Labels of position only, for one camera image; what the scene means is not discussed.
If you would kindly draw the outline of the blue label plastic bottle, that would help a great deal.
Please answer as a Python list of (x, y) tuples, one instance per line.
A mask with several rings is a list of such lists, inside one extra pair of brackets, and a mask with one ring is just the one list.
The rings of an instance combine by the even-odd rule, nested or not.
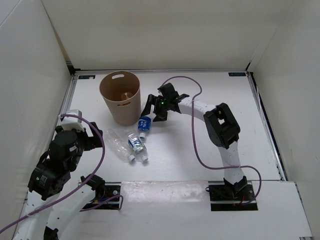
[(137, 124), (137, 130), (139, 133), (139, 137), (142, 141), (146, 140), (148, 133), (150, 132), (152, 119), (153, 119), (152, 112), (144, 116), (142, 116), (142, 114), (140, 115), (140, 118)]

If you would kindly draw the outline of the orange plastic bottle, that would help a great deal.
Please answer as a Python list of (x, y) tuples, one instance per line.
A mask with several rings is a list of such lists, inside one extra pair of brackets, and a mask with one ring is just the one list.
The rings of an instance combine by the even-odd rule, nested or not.
[(123, 92), (120, 95), (120, 98), (121, 98), (122, 101), (128, 100), (128, 99), (130, 99), (132, 97), (133, 97), (133, 94), (131, 92)]

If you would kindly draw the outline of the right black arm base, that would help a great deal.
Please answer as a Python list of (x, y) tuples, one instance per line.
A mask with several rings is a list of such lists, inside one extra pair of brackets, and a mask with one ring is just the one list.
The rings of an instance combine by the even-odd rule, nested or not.
[(254, 200), (253, 186), (248, 184), (239, 193), (233, 196), (223, 184), (209, 185), (205, 188), (209, 193), (212, 212), (257, 211), (258, 205)]

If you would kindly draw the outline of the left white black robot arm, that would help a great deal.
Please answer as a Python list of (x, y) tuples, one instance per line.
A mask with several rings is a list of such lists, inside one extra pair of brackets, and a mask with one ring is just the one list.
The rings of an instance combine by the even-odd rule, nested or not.
[(88, 136), (80, 119), (64, 117), (56, 127), (54, 139), (31, 173), (24, 216), (19, 220), (14, 239), (57, 240), (87, 202), (104, 197), (104, 180), (95, 174), (82, 176), (74, 195), (60, 197), (83, 152), (105, 147), (103, 131), (95, 122), (88, 125), (92, 136)]

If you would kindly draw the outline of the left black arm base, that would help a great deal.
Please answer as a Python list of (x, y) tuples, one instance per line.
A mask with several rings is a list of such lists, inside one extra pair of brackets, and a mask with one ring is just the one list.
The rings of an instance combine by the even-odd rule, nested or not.
[(119, 210), (122, 206), (120, 182), (107, 182), (104, 184), (104, 190), (94, 199), (90, 200), (82, 209), (81, 212), (87, 209), (93, 210)]

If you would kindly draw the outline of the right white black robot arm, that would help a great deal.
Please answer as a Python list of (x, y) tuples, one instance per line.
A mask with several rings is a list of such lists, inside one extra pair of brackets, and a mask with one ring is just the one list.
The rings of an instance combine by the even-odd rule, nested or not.
[(154, 122), (167, 120), (168, 111), (193, 118), (205, 123), (209, 139), (218, 147), (224, 170), (224, 193), (230, 200), (238, 199), (248, 184), (240, 168), (238, 140), (241, 131), (238, 122), (226, 103), (206, 104), (192, 100), (188, 94), (179, 94), (171, 83), (158, 88), (160, 95), (149, 94), (141, 116), (154, 113)]

